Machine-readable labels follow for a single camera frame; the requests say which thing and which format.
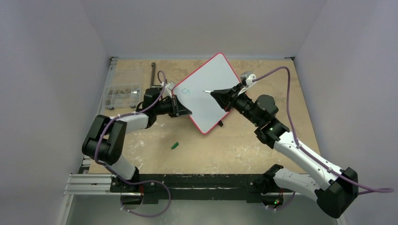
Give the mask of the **pink framed whiteboard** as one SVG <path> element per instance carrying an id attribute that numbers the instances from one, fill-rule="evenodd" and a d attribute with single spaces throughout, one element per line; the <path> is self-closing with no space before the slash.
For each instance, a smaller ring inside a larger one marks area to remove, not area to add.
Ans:
<path id="1" fill-rule="evenodd" d="M 172 90 L 180 102 L 192 111 L 190 119 L 202 134 L 208 134 L 228 113 L 204 90 L 229 89 L 240 82 L 226 56 L 219 52 Z"/>

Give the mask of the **green marker cap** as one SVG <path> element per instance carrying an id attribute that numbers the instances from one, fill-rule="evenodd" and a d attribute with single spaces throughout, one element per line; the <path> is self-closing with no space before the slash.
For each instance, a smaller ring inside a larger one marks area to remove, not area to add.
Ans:
<path id="1" fill-rule="evenodd" d="M 176 142 L 172 145 L 171 149 L 174 150 L 179 145 L 179 142 Z"/>

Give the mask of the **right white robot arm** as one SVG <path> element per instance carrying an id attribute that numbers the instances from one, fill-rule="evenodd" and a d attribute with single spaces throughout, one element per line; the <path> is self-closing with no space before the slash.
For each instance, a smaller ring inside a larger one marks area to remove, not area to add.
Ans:
<path id="1" fill-rule="evenodd" d="M 340 218 L 359 195 L 359 188 L 353 184 L 358 181 L 357 172 L 350 167 L 342 169 L 313 150 L 306 150 L 306 145 L 276 118 L 278 107 L 272 96 L 260 95 L 253 101 L 241 93 L 242 88 L 238 84 L 209 94 L 224 111 L 235 109 L 254 124 L 254 132 L 262 144 L 287 156 L 307 173 L 297 174 L 274 165 L 265 173 L 265 188 L 298 192 L 314 200 L 328 216 Z"/>

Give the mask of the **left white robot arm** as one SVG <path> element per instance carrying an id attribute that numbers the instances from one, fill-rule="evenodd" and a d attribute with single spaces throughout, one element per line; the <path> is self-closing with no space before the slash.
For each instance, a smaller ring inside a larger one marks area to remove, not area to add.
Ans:
<path id="1" fill-rule="evenodd" d="M 115 117 L 96 116 L 83 142 L 82 153 L 118 176 L 129 192 L 139 188 L 140 179 L 139 169 L 122 155 L 125 136 L 150 128 L 159 115 L 176 118 L 192 114 L 175 95 L 163 97 L 164 91 L 160 87 L 148 88 L 135 112 Z"/>

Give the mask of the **clear plastic screw box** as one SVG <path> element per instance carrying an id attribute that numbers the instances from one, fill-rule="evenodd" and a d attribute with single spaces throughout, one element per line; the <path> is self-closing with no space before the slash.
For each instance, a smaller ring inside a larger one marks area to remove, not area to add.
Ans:
<path id="1" fill-rule="evenodd" d="M 126 69 L 113 72 L 106 86 L 103 105 L 109 110 L 135 108 L 142 94 L 142 69 Z"/>

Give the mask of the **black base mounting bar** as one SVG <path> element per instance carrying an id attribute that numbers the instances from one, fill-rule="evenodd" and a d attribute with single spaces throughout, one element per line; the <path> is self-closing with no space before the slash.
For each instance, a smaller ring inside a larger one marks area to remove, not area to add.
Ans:
<path id="1" fill-rule="evenodd" d="M 279 188 L 264 174 L 141 174 L 143 184 L 112 177 L 110 192 L 137 195 L 143 204 L 159 200 L 245 201 L 279 207 L 292 191 Z"/>

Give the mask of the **dark metal bracket tool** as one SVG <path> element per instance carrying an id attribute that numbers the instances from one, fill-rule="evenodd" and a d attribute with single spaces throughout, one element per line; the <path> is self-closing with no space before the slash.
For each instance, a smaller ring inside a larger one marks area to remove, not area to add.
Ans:
<path id="1" fill-rule="evenodd" d="M 152 62 L 151 63 L 151 67 L 152 67 L 152 70 L 151 70 L 150 87 L 153 87 L 154 86 L 154 79 L 155 79 L 156 63 Z"/>

